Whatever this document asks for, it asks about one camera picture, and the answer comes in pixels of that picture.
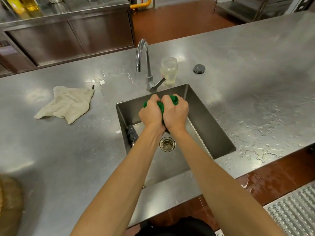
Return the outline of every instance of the drain strainer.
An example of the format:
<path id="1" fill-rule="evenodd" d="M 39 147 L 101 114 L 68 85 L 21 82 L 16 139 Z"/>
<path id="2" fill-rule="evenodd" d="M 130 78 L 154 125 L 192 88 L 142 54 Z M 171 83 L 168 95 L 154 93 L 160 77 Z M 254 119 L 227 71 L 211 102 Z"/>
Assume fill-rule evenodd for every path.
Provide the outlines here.
<path id="1" fill-rule="evenodd" d="M 160 148 L 165 152 L 173 151 L 175 148 L 175 141 L 173 138 L 164 137 L 160 140 Z"/>

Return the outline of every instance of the plastic jar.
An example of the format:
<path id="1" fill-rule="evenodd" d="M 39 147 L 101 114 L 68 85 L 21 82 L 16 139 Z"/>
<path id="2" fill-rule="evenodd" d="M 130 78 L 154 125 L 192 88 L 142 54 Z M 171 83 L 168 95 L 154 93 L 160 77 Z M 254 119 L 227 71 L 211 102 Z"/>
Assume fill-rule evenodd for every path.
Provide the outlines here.
<path id="1" fill-rule="evenodd" d="M 161 63 L 161 76 L 165 78 L 165 84 L 173 84 L 178 71 L 177 59 L 174 57 L 165 57 Z"/>

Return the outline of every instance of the stainless steel sink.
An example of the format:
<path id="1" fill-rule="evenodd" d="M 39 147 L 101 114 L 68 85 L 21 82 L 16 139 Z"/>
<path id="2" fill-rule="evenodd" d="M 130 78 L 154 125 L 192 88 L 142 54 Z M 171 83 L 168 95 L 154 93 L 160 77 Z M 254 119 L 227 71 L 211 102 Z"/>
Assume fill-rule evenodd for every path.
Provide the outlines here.
<path id="1" fill-rule="evenodd" d="M 172 95 L 174 93 L 183 97 L 189 103 L 186 129 L 194 141 L 210 157 L 216 159 L 236 150 L 231 140 L 188 84 L 160 91 L 156 94 L 162 98 L 166 94 Z M 116 104 L 126 154 L 132 147 L 132 143 L 127 137 L 127 127 L 133 125 L 137 134 L 141 134 L 144 124 L 141 122 L 138 113 L 143 107 L 143 103 L 150 97 L 151 94 Z M 149 168 L 144 187 L 164 181 L 189 169 L 183 153 L 176 146 L 172 135 L 164 133 Z"/>

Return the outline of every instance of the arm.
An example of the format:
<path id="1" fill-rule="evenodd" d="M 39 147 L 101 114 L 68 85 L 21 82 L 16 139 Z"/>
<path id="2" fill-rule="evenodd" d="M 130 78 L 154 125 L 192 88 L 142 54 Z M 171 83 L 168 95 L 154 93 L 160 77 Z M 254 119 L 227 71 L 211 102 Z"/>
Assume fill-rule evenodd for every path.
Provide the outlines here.
<path id="1" fill-rule="evenodd" d="M 123 235 L 135 210 L 152 158 L 165 131 L 162 114 L 152 95 L 139 116 L 145 124 L 126 158 L 81 215 L 70 236 Z"/>
<path id="2" fill-rule="evenodd" d="M 226 236 L 284 236 L 264 208 L 193 141 L 185 129 L 188 103 L 178 98 L 177 106 L 169 96 L 162 98 L 164 123 L 183 152 L 223 233 Z"/>

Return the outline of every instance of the gray lid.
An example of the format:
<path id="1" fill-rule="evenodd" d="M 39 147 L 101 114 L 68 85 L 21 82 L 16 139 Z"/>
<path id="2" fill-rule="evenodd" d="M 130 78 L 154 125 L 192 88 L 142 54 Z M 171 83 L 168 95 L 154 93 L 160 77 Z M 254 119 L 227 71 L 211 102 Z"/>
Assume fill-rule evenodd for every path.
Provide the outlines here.
<path id="1" fill-rule="evenodd" d="M 192 69 L 196 74 L 202 74 L 206 71 L 206 67 L 202 64 L 196 64 Z"/>

